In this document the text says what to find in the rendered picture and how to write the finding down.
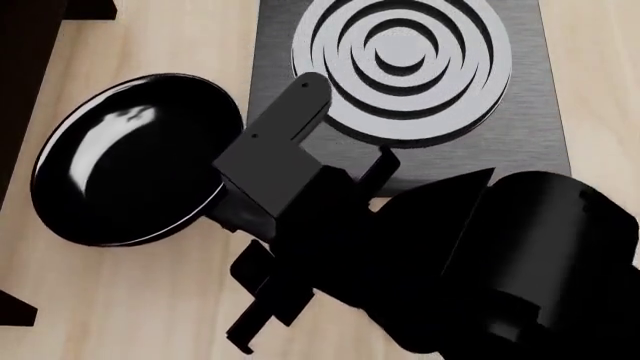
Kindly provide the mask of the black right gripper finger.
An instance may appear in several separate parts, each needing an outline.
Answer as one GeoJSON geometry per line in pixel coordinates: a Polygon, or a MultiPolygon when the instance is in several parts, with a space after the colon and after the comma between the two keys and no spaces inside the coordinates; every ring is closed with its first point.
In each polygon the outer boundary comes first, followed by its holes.
{"type": "Polygon", "coordinates": [[[322,167],[301,143],[323,121],[331,95],[323,75],[297,77],[214,166],[268,215],[279,217],[322,167]]]}
{"type": "Polygon", "coordinates": [[[313,299],[313,290],[285,272],[276,257],[253,239],[230,266],[230,274],[253,302],[227,330],[226,337],[242,353],[271,318],[291,326],[313,299]]]}

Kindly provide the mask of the grey spiral coil burner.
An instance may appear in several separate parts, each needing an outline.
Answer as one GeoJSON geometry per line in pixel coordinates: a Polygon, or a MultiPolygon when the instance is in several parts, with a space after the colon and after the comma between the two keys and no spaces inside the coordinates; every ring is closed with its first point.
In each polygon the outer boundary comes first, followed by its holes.
{"type": "Polygon", "coordinates": [[[329,80],[333,128],[411,148],[484,122],[508,88],[512,50],[488,0],[312,0],[291,66],[329,80]]]}

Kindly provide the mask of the brushed grey metal stove base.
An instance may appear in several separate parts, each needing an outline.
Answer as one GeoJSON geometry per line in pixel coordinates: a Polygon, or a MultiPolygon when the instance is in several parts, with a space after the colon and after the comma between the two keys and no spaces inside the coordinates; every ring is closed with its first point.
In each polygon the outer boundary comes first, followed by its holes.
{"type": "MultiPolygon", "coordinates": [[[[249,119],[256,119],[301,74],[291,66],[291,45],[312,0],[260,0],[249,119]]],[[[461,173],[493,168],[496,177],[526,170],[570,172],[538,0],[488,0],[508,32],[512,73],[502,101],[472,131],[433,146],[400,148],[349,137],[325,119],[304,140],[311,155],[359,176],[389,146],[401,167],[382,193],[461,173]]]]}

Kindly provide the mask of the black frying pan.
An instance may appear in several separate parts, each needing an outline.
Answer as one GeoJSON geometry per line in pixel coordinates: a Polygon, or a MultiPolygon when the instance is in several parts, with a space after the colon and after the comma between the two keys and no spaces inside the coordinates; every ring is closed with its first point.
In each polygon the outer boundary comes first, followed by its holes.
{"type": "Polygon", "coordinates": [[[30,183],[40,220],[92,247],[156,242],[206,217],[267,241],[272,218],[214,165],[242,133],[233,98],[190,74],[150,74],[93,95],[42,147],[30,183]]]}

